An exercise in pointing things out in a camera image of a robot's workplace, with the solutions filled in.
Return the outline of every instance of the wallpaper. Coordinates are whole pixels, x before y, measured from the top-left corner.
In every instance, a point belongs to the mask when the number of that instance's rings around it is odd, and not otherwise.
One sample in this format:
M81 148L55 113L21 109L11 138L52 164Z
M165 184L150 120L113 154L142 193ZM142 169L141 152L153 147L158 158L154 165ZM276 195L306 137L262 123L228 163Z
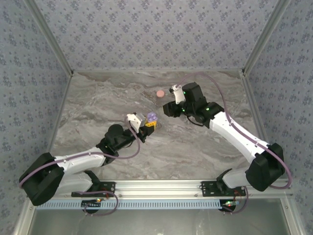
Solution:
M74 70L242 68L277 0L36 0Z
M0 1L0 234L26 194L18 178L46 152L67 76L22 0Z
M292 188L313 235L313 2L293 0L249 75L271 141L282 145Z

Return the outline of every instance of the gray marble table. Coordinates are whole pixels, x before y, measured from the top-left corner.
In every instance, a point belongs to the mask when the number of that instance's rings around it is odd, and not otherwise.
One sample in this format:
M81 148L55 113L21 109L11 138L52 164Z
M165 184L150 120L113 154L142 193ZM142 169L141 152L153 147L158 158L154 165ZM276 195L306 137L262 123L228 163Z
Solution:
M94 169L100 179L200 179L216 178L229 168L247 165L245 158L223 137L191 124L186 117L170 118L162 105L174 100L168 89L186 72L85 72L76 73L70 83L53 155L87 150L100 142L108 127L122 123L128 113L158 116L156 131L141 144L139 155L115 160ZM231 116L256 134L251 111L238 72L207 72L225 93ZM223 105L214 84L200 76L196 81L207 101ZM158 90L165 91L157 98ZM136 152L137 145L119 151L120 156Z

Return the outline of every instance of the pink object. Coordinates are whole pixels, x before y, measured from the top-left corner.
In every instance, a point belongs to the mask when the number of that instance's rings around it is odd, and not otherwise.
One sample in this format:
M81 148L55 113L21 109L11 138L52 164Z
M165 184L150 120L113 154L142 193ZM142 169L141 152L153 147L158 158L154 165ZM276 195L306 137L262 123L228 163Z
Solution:
M159 90L159 91L156 92L156 95L157 95L157 97L162 98L162 97L165 96L165 92L162 91L162 90Z

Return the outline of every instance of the blue floral wallpaper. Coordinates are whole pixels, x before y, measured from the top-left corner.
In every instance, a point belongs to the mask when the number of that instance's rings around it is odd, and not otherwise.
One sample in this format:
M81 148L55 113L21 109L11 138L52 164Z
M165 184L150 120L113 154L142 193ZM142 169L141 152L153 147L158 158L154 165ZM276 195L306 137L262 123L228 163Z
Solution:
M68 77L22 0L0 1L0 234L25 194L18 178L46 151Z
M271 141L281 143L313 235L313 2L292 0L249 74Z
M74 70L242 68L277 0L36 0Z

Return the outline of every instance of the yellow object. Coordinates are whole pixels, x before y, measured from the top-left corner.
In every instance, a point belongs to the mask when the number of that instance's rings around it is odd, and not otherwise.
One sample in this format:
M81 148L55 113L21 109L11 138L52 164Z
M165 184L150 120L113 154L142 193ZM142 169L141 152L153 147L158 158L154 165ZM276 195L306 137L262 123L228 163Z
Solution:
M146 122L145 126L147 126L147 127L154 126L155 129L156 129L156 127L157 127L157 121Z

